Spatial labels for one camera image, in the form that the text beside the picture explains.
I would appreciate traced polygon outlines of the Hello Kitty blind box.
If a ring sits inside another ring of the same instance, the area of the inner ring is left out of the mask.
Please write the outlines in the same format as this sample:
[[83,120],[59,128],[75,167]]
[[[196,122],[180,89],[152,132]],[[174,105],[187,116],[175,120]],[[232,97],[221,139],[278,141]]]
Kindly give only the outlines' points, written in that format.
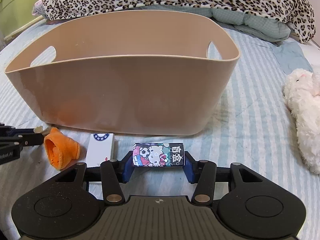
[[132,162],[136,167],[183,166],[185,163],[182,143],[136,143]]

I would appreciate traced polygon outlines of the orange knitted pouch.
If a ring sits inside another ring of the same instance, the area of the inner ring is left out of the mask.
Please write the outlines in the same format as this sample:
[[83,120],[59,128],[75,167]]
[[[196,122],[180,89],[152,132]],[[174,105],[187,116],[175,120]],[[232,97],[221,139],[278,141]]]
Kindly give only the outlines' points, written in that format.
[[62,170],[72,160],[78,160],[81,150],[78,142],[64,135],[56,127],[52,127],[44,137],[44,147],[50,165],[56,170]]

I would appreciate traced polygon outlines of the white rectangular box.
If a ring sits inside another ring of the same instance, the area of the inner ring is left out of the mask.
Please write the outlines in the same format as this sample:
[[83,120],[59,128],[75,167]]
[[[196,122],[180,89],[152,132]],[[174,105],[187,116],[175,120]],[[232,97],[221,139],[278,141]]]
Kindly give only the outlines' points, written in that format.
[[113,159],[113,150],[113,133],[91,134],[85,159],[87,167],[99,167],[102,162]]

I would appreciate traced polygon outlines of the small wooden sticks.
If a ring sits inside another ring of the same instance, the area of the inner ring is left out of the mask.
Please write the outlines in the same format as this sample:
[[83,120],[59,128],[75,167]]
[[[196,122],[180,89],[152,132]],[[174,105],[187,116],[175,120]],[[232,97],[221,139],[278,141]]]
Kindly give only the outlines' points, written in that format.
[[44,128],[43,126],[37,126],[33,129],[34,133],[41,133],[44,137],[50,133],[52,126]]

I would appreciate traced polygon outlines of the light blue striped bedsheet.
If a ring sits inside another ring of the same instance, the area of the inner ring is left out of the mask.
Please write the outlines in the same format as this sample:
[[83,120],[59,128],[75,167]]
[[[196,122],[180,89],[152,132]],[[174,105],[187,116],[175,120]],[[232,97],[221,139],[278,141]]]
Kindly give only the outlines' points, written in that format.
[[[4,74],[8,63],[28,44],[58,24],[45,20],[33,25],[1,51],[1,122],[19,128],[46,126],[26,105]],[[121,159],[135,142],[183,142],[197,160],[217,166],[239,162],[299,197],[306,207],[300,239],[319,239],[319,175],[304,165],[296,139],[295,120],[282,93],[285,82],[276,46],[223,26],[241,50],[241,58],[220,102],[201,133],[191,137],[139,137],[115,135],[114,157]],[[20,236],[11,219],[11,208],[24,193],[57,174],[43,146],[26,147],[20,159],[1,165],[1,231],[7,239]],[[121,186],[129,194],[188,195],[182,169],[136,169],[129,183]]]

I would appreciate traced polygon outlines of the beige plastic storage basket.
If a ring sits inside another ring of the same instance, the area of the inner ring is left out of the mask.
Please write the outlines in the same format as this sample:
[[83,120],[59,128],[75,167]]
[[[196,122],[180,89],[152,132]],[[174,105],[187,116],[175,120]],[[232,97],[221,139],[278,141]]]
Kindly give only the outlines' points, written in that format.
[[128,10],[65,22],[5,74],[44,122],[91,131],[193,135],[206,126],[240,51],[209,18]]

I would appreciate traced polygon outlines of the white fluffy plush toy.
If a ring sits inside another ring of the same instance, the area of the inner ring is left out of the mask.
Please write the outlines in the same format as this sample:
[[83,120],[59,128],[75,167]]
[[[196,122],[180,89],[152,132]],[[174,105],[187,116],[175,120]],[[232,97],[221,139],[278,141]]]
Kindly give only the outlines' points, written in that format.
[[285,105],[296,121],[304,164],[319,174],[319,74],[295,69],[283,85]]

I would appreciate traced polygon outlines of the green plastic storage box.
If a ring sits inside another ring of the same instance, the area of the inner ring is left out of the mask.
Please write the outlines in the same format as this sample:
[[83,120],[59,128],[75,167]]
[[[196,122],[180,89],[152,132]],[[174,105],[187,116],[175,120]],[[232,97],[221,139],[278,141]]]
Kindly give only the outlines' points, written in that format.
[[31,14],[38,0],[1,0],[1,32],[4,37],[34,19]]

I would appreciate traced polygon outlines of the teal quilted duvet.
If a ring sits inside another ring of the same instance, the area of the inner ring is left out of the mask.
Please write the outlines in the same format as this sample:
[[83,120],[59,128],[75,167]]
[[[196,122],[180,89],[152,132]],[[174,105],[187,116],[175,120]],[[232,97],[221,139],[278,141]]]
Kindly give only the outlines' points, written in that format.
[[224,28],[247,33],[272,43],[283,41],[291,34],[291,29],[285,23],[238,11],[213,8],[178,7],[173,5],[150,5],[138,7],[137,9],[179,11],[198,14],[210,18]]

